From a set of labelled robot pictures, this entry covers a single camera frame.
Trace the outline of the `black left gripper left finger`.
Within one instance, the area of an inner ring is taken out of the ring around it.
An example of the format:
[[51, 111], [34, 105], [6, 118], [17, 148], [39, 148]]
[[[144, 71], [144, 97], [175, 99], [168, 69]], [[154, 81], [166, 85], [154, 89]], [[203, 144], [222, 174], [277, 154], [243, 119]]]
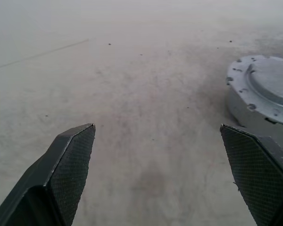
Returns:
[[56, 136], [0, 205], [0, 226], [71, 226], [86, 184], [95, 131], [89, 123]]

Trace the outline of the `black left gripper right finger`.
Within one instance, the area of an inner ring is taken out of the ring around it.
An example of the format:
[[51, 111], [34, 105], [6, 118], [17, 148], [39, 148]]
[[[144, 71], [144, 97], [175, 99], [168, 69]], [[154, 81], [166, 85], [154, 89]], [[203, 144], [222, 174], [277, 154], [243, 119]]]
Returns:
[[270, 137], [223, 124], [234, 182], [257, 226], [283, 226], [283, 150]]

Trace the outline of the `silver round motor lid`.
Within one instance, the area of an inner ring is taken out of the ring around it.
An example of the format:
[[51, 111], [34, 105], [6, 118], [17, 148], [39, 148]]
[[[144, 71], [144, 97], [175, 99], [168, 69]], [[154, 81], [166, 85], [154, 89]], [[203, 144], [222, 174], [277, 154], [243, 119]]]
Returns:
[[241, 57], [229, 65], [226, 80], [249, 111], [283, 125], [283, 58]]

